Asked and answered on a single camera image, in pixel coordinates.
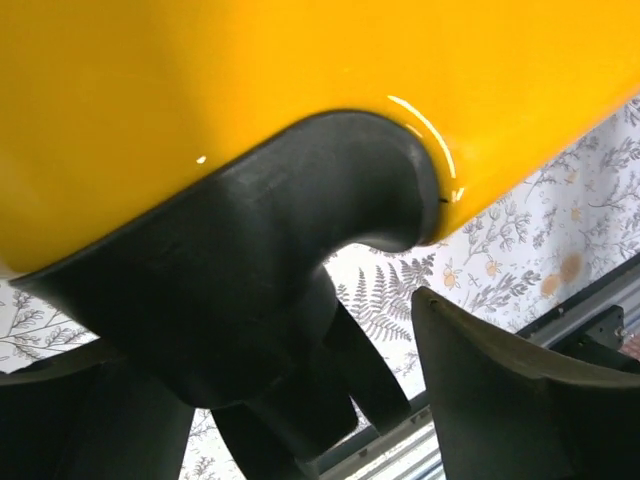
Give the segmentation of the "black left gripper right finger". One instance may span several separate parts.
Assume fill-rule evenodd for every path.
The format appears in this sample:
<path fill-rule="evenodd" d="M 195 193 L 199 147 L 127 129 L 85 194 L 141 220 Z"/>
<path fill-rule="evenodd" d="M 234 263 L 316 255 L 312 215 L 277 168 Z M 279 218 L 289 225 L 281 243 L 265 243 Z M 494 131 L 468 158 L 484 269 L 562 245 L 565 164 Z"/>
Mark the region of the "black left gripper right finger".
<path fill-rule="evenodd" d="M 635 479 L 639 363 L 537 346 L 418 289 L 412 322 L 449 479 Z"/>

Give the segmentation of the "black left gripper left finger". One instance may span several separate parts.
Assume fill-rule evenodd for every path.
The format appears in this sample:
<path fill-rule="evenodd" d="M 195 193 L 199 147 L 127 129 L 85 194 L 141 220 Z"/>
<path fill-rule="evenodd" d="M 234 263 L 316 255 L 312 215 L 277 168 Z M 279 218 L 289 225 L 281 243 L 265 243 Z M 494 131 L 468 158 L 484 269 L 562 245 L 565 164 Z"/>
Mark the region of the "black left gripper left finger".
<path fill-rule="evenodd" d="M 4 479 L 176 479 L 193 420 L 103 340 L 1 376 Z"/>

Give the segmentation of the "yellow suitcase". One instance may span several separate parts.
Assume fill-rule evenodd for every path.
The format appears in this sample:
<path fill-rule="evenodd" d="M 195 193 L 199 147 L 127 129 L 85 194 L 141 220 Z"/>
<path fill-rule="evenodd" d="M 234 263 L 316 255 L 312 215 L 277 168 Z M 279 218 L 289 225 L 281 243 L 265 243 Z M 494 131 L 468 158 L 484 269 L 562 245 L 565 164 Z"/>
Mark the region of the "yellow suitcase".
<path fill-rule="evenodd" d="M 417 396 L 327 259 L 438 242 L 627 103 L 638 14 L 5 1 L 1 273 L 209 412 L 245 478 L 321 479 Z"/>

